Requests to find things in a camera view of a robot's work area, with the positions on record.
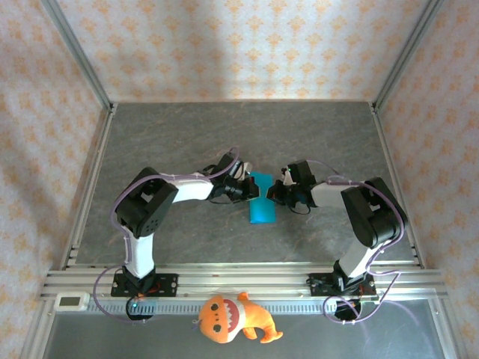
black mounting plate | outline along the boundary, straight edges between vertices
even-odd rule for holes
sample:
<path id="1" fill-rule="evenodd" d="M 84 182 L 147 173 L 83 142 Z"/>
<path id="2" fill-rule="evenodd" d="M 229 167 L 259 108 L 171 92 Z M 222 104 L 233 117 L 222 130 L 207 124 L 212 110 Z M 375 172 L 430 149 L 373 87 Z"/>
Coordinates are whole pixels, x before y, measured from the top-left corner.
<path id="1" fill-rule="evenodd" d="M 339 292 L 333 288 L 332 273 L 310 273 L 308 276 L 307 283 L 311 290 L 311 297 L 329 297 L 330 295 L 377 297 L 374 277 L 371 274 L 366 274 L 364 280 L 344 292 Z"/>
<path id="2" fill-rule="evenodd" d="M 152 288 L 158 287 L 159 290 L 149 293 L 148 297 L 176 297 L 178 288 L 178 274 L 156 273 Z M 123 273 L 117 273 L 113 279 L 112 297 L 131 298 L 138 294 L 138 290 L 126 278 Z"/>

patterned wallpaper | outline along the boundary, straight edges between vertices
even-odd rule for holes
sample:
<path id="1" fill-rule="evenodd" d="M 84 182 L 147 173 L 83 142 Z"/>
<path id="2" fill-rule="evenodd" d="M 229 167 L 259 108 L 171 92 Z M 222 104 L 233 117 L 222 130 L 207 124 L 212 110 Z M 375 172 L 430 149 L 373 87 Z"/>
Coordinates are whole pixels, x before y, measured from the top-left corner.
<path id="1" fill-rule="evenodd" d="M 0 358 L 18 358 L 64 248 L 100 116 L 37 0 L 0 3 Z"/>
<path id="2" fill-rule="evenodd" d="M 372 101 L 427 0 L 60 0 L 115 102 Z"/>
<path id="3" fill-rule="evenodd" d="M 427 264 L 479 358 L 479 6 L 446 0 L 381 118 Z"/>

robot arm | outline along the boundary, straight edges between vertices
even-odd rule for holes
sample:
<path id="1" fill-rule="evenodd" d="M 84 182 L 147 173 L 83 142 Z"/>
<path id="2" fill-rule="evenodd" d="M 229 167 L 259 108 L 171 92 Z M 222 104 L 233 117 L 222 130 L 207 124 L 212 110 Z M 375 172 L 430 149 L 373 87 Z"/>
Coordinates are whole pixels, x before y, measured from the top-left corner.
<path id="1" fill-rule="evenodd" d="M 232 202 L 251 200 L 259 196 L 254 178 L 249 176 L 251 165 L 241 159 L 234 161 L 234 156 L 226 153 L 217 165 L 208 166 L 202 172 L 187 177 L 164 175 L 163 179 L 160 179 L 161 175 L 154 169 L 145 168 L 128 185 L 127 188 L 142 178 L 158 176 L 158 179 L 135 187 L 116 209 L 118 222 L 129 234 L 126 252 L 130 253 L 131 257 L 123 267 L 123 274 L 140 293 L 148 291 L 153 285 L 153 234 L 173 203 L 211 200 L 223 194 Z M 212 177 L 229 165 L 231 168 L 228 171 Z"/>
<path id="2" fill-rule="evenodd" d="M 329 185 L 317 182 L 305 160 L 282 169 L 283 180 L 277 180 L 267 197 L 293 209 L 298 202 L 311 207 L 345 208 L 357 241 L 336 261 L 331 286 L 341 293 L 365 280 L 367 263 L 380 247 L 394 239 L 400 224 L 385 201 L 367 188 L 352 185 Z M 396 207 L 403 223 L 407 217 L 387 185 L 379 177 L 365 181 L 382 192 Z"/>

orange plush toy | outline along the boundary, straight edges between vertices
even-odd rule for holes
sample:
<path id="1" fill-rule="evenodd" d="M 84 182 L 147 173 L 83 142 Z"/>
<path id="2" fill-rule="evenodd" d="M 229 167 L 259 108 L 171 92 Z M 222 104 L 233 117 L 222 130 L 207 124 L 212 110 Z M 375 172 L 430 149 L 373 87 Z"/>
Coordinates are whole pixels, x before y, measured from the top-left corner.
<path id="1" fill-rule="evenodd" d="M 238 298 L 217 295 L 201 308 L 198 320 L 201 333 L 217 343 L 229 343 L 242 329 L 248 339 L 257 339 L 255 328 L 264 331 L 262 343 L 269 343 L 283 336 L 276 331 L 271 314 L 248 300 L 243 292 Z"/>

blue block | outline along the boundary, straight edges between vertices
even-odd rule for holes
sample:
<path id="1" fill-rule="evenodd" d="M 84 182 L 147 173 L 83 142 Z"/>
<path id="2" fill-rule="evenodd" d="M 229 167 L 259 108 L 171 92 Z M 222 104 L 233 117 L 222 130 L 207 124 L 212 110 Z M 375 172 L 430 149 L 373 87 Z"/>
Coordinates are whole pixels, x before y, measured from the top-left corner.
<path id="1" fill-rule="evenodd" d="M 275 223 L 275 203 L 266 198 L 268 189 L 272 186 L 272 175 L 251 172 L 251 176 L 254 177 L 254 183 L 256 183 L 260 189 L 260 196 L 249 202 L 250 223 Z"/>

